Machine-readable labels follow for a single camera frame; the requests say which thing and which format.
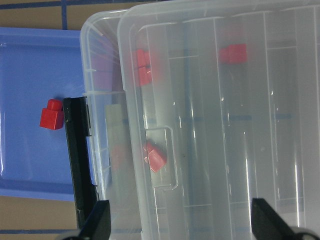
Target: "blue tray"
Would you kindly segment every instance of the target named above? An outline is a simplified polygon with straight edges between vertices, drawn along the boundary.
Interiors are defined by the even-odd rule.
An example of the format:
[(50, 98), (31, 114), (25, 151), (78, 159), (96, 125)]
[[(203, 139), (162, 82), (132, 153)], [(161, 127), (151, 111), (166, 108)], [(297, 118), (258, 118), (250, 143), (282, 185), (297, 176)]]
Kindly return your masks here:
[(80, 32), (0, 28), (0, 195), (73, 201), (65, 128), (39, 127), (51, 98), (85, 92)]

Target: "blue plastic tray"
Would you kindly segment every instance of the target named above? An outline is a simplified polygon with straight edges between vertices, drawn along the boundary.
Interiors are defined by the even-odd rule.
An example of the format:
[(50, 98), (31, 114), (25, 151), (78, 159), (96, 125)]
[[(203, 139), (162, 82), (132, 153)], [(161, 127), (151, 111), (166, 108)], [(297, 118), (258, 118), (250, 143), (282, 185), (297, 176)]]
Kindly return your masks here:
[(85, 92), (80, 32), (0, 28), (0, 195), (73, 201), (65, 128), (39, 127), (51, 98)]

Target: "translucent storage box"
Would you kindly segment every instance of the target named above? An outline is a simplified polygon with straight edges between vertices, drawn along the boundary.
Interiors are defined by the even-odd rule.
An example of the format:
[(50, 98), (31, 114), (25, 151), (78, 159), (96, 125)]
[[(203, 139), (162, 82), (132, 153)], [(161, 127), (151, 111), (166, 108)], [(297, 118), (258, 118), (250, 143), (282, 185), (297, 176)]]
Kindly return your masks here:
[[(81, 36), (111, 239), (255, 239), (255, 197), (319, 235), (320, 1), (172, 1), (114, 14), (89, 19)], [(94, 60), (108, 51), (111, 65)], [(119, 64), (123, 88), (98, 89), (108, 75), (97, 68)], [(106, 141), (127, 155), (114, 158)]]

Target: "transparent plastic bin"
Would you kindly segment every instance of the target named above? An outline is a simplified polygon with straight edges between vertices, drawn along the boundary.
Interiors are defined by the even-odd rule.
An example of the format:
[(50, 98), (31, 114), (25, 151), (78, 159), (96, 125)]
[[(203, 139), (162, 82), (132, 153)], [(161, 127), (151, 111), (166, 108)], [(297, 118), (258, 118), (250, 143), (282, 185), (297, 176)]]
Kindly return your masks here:
[(138, 240), (141, 221), (117, 40), (124, 13), (91, 16), (82, 27), (80, 41), (94, 180), (99, 199), (110, 200), (110, 239)]
[(254, 239), (254, 197), (320, 234), (319, 29), (319, 1), (172, 1), (121, 17), (143, 240)]

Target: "clear plastic container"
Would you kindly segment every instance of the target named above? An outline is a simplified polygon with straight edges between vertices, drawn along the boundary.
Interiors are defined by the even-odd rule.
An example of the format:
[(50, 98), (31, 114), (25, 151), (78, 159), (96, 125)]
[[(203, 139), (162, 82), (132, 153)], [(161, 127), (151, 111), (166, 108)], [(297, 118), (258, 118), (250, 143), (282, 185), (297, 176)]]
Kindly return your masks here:
[(254, 239), (254, 197), (320, 234), (318, 4), (173, 1), (121, 17), (143, 240)]
[(110, 200), (110, 239), (138, 240), (141, 221), (117, 40), (124, 13), (91, 16), (80, 39), (94, 179), (99, 199)]

